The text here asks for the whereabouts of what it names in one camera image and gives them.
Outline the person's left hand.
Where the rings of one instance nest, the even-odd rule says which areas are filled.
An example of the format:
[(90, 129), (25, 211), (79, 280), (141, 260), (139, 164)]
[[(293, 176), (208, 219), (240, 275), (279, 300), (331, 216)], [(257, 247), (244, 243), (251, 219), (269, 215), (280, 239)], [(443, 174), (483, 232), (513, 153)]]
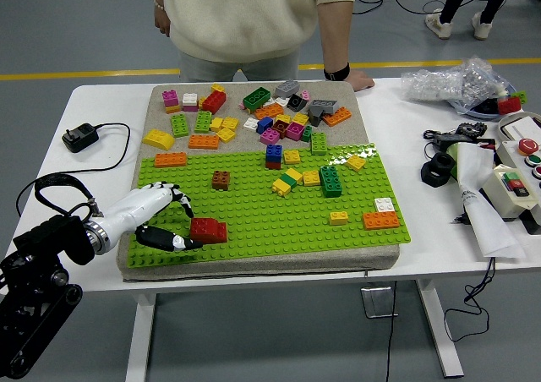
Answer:
[(375, 86), (374, 80), (359, 69), (351, 69), (346, 81), (352, 86), (354, 92), (367, 90)]

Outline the person's right hand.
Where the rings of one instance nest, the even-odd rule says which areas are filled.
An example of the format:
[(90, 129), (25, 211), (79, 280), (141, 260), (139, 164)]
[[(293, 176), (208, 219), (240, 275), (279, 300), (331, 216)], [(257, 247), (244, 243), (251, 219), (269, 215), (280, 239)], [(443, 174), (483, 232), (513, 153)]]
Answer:
[(165, 10), (154, 7), (154, 23), (155, 27), (160, 31), (161, 34), (166, 37), (170, 36), (170, 26), (171, 21)]

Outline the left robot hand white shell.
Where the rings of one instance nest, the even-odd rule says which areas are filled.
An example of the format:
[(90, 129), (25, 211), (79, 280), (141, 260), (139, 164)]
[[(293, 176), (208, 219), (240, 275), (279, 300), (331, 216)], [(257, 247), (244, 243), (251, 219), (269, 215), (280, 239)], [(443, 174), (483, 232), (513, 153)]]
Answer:
[(188, 217), (194, 216), (190, 197), (181, 192), (176, 184), (158, 182), (131, 190), (110, 208), (85, 223), (95, 253), (102, 255), (111, 251), (124, 233), (133, 233), (138, 243), (166, 252), (202, 248), (202, 242), (147, 225), (153, 216), (172, 202), (180, 203)]

